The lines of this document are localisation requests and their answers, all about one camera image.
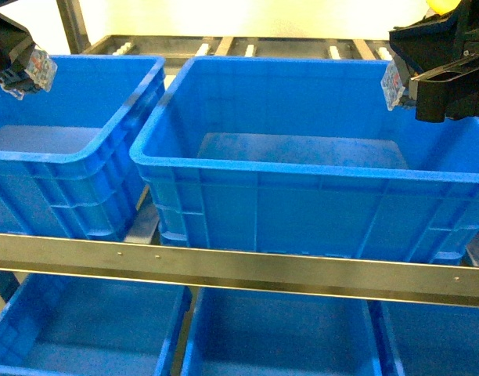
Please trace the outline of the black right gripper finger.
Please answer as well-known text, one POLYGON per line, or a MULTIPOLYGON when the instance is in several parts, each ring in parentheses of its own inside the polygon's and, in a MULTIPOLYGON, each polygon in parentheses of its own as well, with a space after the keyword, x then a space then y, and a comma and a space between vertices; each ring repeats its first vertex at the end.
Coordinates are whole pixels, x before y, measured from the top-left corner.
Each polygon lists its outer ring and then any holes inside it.
POLYGON ((389 32, 394 52, 389 78, 479 78, 479 1, 460 1, 450 10, 389 32))
POLYGON ((455 121, 479 117, 479 56, 445 64, 410 79, 416 120, 455 121))

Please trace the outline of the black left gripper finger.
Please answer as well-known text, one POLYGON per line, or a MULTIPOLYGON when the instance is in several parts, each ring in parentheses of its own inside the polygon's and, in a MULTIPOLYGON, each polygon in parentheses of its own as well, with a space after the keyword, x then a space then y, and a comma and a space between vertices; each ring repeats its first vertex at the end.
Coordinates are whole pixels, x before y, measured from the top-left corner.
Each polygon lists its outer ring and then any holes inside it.
POLYGON ((0 74, 24 71, 34 47, 29 30, 0 13, 0 74))

